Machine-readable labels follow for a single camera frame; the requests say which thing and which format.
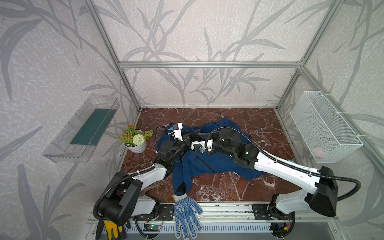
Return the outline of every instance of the brown marble surface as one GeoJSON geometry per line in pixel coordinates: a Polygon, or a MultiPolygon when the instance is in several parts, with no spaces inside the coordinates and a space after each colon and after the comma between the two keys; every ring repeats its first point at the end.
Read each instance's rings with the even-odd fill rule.
{"type": "MultiPolygon", "coordinates": [[[[271,154],[295,160],[291,147],[272,108],[178,108],[143,109],[137,129],[150,130],[158,125],[182,122],[195,127],[218,122],[224,116],[239,124],[243,132],[251,134],[253,141],[271,154]]],[[[159,139],[162,130],[158,130],[159,139]]],[[[122,171],[129,173],[150,165],[154,159],[153,138],[148,139],[144,153],[128,151],[122,171]]],[[[146,195],[163,202],[173,202],[172,176],[162,180],[163,186],[149,190],[146,195]]],[[[192,189],[187,192],[196,201],[270,201],[275,193],[290,193],[299,188],[271,174],[264,174],[247,181],[234,172],[204,174],[192,179],[192,189]]]]}

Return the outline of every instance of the white wire basket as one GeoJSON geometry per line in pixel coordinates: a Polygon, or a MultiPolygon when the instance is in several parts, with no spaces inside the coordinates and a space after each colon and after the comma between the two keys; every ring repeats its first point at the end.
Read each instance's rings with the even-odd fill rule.
{"type": "Polygon", "coordinates": [[[291,116],[317,163],[337,162],[363,146],[320,91],[304,91],[291,116]]]}

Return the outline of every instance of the leaf pattern wallpaper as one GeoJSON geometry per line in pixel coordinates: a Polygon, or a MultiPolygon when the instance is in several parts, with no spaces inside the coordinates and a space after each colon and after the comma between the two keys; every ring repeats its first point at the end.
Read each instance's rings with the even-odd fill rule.
{"type": "MultiPolygon", "coordinates": [[[[120,61],[299,61],[330,5],[314,0],[95,3],[120,61]]],[[[136,68],[125,73],[144,107],[274,107],[293,70],[136,68]]]]}
{"type": "MultiPolygon", "coordinates": [[[[384,1],[345,1],[306,67],[384,153],[382,108],[384,1]]],[[[279,110],[303,164],[319,167],[290,112],[303,91],[314,90],[305,77],[297,80],[279,110]]],[[[362,182],[356,196],[338,203],[338,217],[351,240],[381,239],[384,234],[384,177],[361,149],[334,164],[335,174],[362,182]]],[[[339,183],[339,189],[350,188],[339,183]]]]}
{"type": "Polygon", "coordinates": [[[137,112],[82,1],[0,0],[0,239],[79,239],[137,112]],[[45,147],[89,94],[120,108],[87,163],[45,147]]]}

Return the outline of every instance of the glove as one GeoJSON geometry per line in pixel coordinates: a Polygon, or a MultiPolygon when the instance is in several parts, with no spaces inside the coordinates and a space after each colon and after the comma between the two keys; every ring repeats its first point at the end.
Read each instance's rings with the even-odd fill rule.
{"type": "Polygon", "coordinates": [[[99,239],[101,236],[101,232],[103,230],[103,225],[105,225],[105,229],[108,233],[108,239],[112,240],[122,240],[127,237],[127,234],[125,233],[125,229],[120,226],[118,227],[115,223],[111,221],[99,221],[97,225],[97,230],[96,230],[96,239],[99,239]]]}
{"type": "Polygon", "coordinates": [[[201,231],[202,227],[199,220],[196,217],[195,211],[200,215],[203,210],[191,197],[187,194],[182,196],[173,195],[175,199],[175,235],[176,238],[180,238],[180,228],[185,240],[189,239],[189,234],[192,238],[197,237],[197,231],[201,231]]]}

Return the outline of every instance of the metal base plate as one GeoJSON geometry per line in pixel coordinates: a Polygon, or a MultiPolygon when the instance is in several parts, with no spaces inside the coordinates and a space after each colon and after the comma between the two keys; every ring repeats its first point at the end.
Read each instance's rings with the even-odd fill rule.
{"type": "MultiPolygon", "coordinates": [[[[159,205],[160,210],[159,213],[164,214],[164,221],[172,221],[173,220],[173,208],[175,207],[174,204],[160,204],[159,205]]],[[[138,221],[149,221],[151,219],[150,214],[142,214],[142,215],[137,215],[136,219],[138,221]]],[[[163,215],[160,214],[159,217],[156,219],[157,221],[163,221],[163,215]]]]}
{"type": "MultiPolygon", "coordinates": [[[[269,204],[253,204],[252,210],[254,210],[253,215],[255,216],[255,220],[286,220],[284,219],[284,216],[278,216],[278,217],[271,217],[271,215],[268,213],[268,205],[269,204]]],[[[293,218],[293,214],[289,213],[286,214],[289,219],[293,218]]]]}

